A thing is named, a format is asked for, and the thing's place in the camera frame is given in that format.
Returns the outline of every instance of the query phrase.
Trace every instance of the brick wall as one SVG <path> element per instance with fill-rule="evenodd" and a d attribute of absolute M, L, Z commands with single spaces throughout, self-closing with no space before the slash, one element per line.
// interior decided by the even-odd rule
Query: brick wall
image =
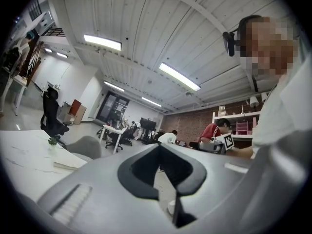
<path fill-rule="evenodd" d="M 225 111 L 228 115 L 232 115 L 233 113 L 240 114 L 242 112 L 242 104 L 244 105 L 243 107 L 245 113 L 249 111 L 253 112 L 253 109 L 247 105 L 245 101 L 227 104 L 225 105 Z M 257 107 L 257 111 L 260 111 L 261 107 L 262 104 Z M 177 139 L 185 141 L 186 143 L 189 143 L 190 141 L 198 141 L 205 127 L 212 123 L 213 112 L 215 112 L 215 115 L 217 116 L 218 110 L 219 107 L 213 107 L 200 111 L 167 115 L 164 116 L 160 128 L 162 128 L 165 132 L 177 130 Z M 250 146 L 250 141 L 246 144 L 241 143 L 240 146 Z"/>

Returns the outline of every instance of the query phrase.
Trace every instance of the chair headrest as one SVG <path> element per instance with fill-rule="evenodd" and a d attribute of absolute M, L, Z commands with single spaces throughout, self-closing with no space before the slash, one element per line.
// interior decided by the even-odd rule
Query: chair headrest
<path fill-rule="evenodd" d="M 58 99 L 58 97 L 59 97 L 58 92 L 55 89 L 51 88 L 51 87 L 49 87 L 47 89 L 47 95 L 48 95 L 49 98 L 52 98 L 52 99 L 55 99 L 55 100 Z"/>

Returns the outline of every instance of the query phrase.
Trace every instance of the table leg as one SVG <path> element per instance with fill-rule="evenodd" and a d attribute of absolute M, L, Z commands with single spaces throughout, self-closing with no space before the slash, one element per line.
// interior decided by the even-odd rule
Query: table leg
<path fill-rule="evenodd" d="M 116 146 L 115 146 L 115 149 L 114 149 L 113 154 L 116 153 L 116 150 L 117 150 L 117 147 L 118 147 L 118 143 L 119 143 L 120 137 L 121 137 L 121 135 L 118 135 L 118 139 L 117 139 Z"/>
<path fill-rule="evenodd" d="M 3 113 L 3 111 L 4 111 L 5 97 L 6 97 L 6 94 L 8 93 L 8 91 L 9 91 L 9 88 L 10 88 L 12 82 L 13 82 L 13 78 L 9 78 L 8 82 L 6 83 L 5 89 L 4 89 L 3 94 L 1 96 L 0 113 Z"/>
<path fill-rule="evenodd" d="M 18 100 L 17 100 L 16 105 L 15 105 L 15 115 L 16 116 L 18 115 L 18 112 L 19 112 L 20 101 L 21 101 L 21 98 L 23 96 L 24 90 L 25 90 L 25 86 L 22 86 L 20 89 L 20 92 L 19 92 Z"/>
<path fill-rule="evenodd" d="M 100 144 L 101 144 L 101 141 L 102 141 L 102 139 L 103 139 L 104 131 L 105 131 L 105 128 L 103 128 L 102 133 L 101 133 L 101 136 L 100 136 L 100 138 L 99 138 L 99 143 L 100 143 Z"/>

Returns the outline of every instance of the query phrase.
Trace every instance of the table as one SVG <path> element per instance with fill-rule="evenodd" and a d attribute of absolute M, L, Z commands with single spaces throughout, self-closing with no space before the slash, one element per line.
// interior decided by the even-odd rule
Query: table
<path fill-rule="evenodd" d="M 116 151 L 117 151 L 117 147 L 118 147 L 118 143 L 119 143 L 120 137 L 121 137 L 121 135 L 126 131 L 127 128 L 125 127 L 124 129 L 120 130 L 120 129 L 116 129 L 116 128 L 111 127 L 111 126 L 108 126 L 108 125 L 103 125 L 103 131 L 102 131 L 101 136 L 100 136 L 100 138 L 99 138 L 99 143 L 100 143 L 100 144 L 101 144 L 101 141 L 102 141 L 102 139 L 103 139 L 104 132 L 105 132 L 104 129 L 107 129 L 107 130 L 110 131 L 110 132 L 119 134 L 118 139 L 117 139 L 117 142 L 116 142 L 116 145 L 115 145 L 115 148 L 114 148 L 114 152 L 113 152 L 113 154 L 115 154 Z"/>
<path fill-rule="evenodd" d="M 15 107 L 14 107 L 14 113 L 15 115 L 17 116 L 18 115 L 18 112 L 19 112 L 19 107 L 20 107 L 20 101 L 21 101 L 21 98 L 23 96 L 23 93 L 24 93 L 24 90 L 25 90 L 25 87 L 27 85 L 27 82 L 25 80 L 23 80 L 23 78 L 20 76 L 20 75 L 17 75 L 15 76 L 14 78 L 9 78 L 8 79 L 8 82 L 5 86 L 5 89 L 3 91 L 3 95 L 1 96 L 1 105 L 0 105 L 0 113 L 3 113 L 3 110 L 4 110 L 4 103 L 5 103 L 5 97 L 6 97 L 6 94 L 8 93 L 9 91 L 9 88 L 12 84 L 12 82 L 15 81 L 17 82 L 19 85 L 21 85 L 21 89 L 19 91 L 19 95 L 17 96 L 17 98 L 15 99 Z"/>
<path fill-rule="evenodd" d="M 77 167 L 87 163 L 58 144 L 51 146 L 49 138 L 43 130 L 0 131 L 2 163 L 11 182 L 18 192 L 35 202 L 74 171 L 57 167 L 56 159 L 68 159 Z"/>

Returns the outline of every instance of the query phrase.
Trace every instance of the black headset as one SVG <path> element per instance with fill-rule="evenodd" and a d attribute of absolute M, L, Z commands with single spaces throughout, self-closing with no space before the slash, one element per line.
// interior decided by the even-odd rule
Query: black headset
<path fill-rule="evenodd" d="M 258 15 L 251 15 L 243 18 L 238 25 L 238 28 L 231 32 L 224 32 L 222 34 L 224 40 L 224 46 L 229 56 L 232 57 L 235 54 L 235 45 L 240 47 L 240 56 L 246 57 L 246 49 L 244 46 L 240 46 L 240 36 L 246 34 L 246 24 L 250 19 L 260 18 Z M 234 32 L 237 31 L 237 40 L 234 40 Z"/>

